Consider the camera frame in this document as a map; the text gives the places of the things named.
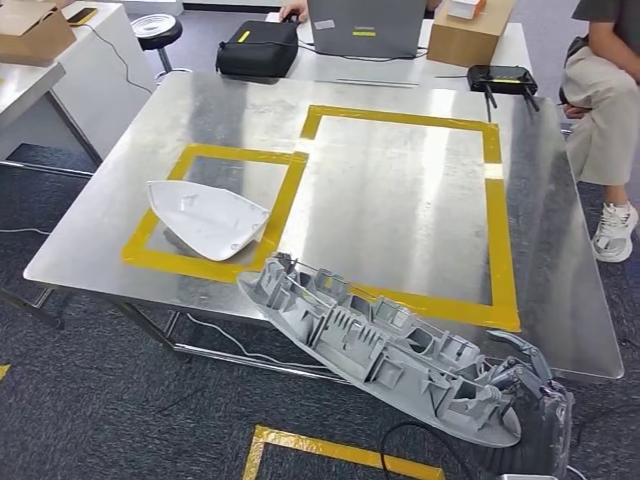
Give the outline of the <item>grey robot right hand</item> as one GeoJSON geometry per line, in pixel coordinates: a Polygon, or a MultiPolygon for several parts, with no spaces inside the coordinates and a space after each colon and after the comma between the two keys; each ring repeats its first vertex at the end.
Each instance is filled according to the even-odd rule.
{"type": "Polygon", "coordinates": [[[528,358],[508,356],[491,384],[511,396],[509,407],[520,425],[520,439],[508,448],[476,446],[475,459],[494,475],[528,474],[565,477],[571,439],[572,393],[553,379],[537,347],[502,330],[489,330],[493,341],[507,343],[528,358]]]}

